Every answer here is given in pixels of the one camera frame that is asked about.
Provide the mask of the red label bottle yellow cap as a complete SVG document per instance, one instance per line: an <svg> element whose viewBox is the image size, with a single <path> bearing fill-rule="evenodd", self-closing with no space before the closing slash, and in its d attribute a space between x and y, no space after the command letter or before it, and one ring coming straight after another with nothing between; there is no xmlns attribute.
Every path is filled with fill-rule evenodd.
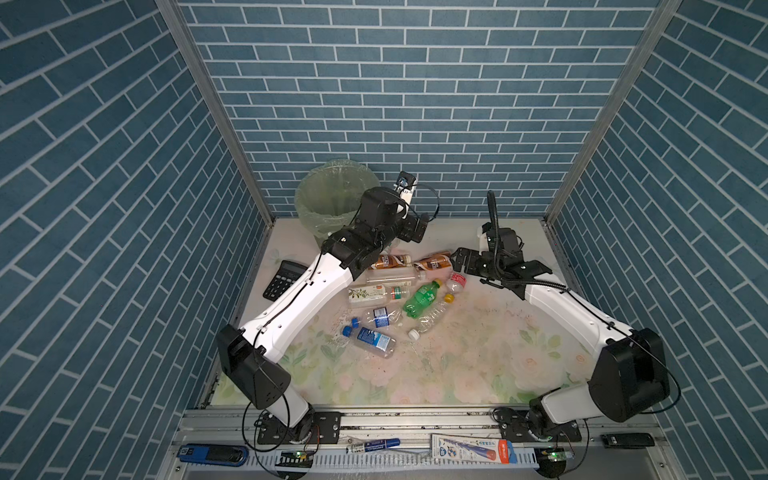
<svg viewBox="0 0 768 480"><path fill-rule="evenodd" d="M466 278L459 273L452 273L445 282L446 293L444 295L444 301L447 303L453 303L456 297L460 295L466 286Z"/></svg>

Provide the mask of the clear crushed bottle white cap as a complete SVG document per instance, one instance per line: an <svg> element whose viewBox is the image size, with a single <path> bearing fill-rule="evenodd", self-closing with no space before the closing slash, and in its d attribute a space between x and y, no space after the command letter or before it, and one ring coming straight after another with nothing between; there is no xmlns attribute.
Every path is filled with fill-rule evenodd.
<svg viewBox="0 0 768 480"><path fill-rule="evenodd" d="M450 310L452 301L443 300L430 306L418 319L416 326L410 329L407 336L412 341L419 340L425 333L432 330Z"/></svg>

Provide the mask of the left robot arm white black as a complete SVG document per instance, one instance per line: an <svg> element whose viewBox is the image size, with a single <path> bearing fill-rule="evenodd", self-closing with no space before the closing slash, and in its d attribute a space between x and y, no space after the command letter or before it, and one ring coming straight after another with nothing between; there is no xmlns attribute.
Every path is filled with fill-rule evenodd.
<svg viewBox="0 0 768 480"><path fill-rule="evenodd" d="M393 188L373 187L353 219L330 234L308 270L266 310L240 327L216 335L222 372L250 404L304 437L310 404L292 386L279 362L319 310L371 267L392 241L420 242L430 217L411 206L420 183L403 173Z"/></svg>

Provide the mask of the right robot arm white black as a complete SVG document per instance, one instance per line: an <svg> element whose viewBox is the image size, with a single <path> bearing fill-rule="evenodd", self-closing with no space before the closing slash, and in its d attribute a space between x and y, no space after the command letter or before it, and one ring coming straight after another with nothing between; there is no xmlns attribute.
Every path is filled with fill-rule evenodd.
<svg viewBox="0 0 768 480"><path fill-rule="evenodd" d="M653 413L679 384L666 365L664 344L653 330L636 330L591 305L539 260L527 260L510 228L481 229L485 247L459 248L453 268L486 285L509 290L560 324L594 359L586 383L558 388L529 403L532 432L545 436L575 420L606 417L624 422Z"/></svg>

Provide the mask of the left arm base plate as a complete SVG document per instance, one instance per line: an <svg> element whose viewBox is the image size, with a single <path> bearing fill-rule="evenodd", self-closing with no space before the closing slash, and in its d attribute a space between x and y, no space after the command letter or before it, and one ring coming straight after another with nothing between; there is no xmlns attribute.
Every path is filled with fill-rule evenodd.
<svg viewBox="0 0 768 480"><path fill-rule="evenodd" d="M311 411L296 427L287 428L270 413L254 422L259 445L331 444L339 441L342 414L338 411Z"/></svg>

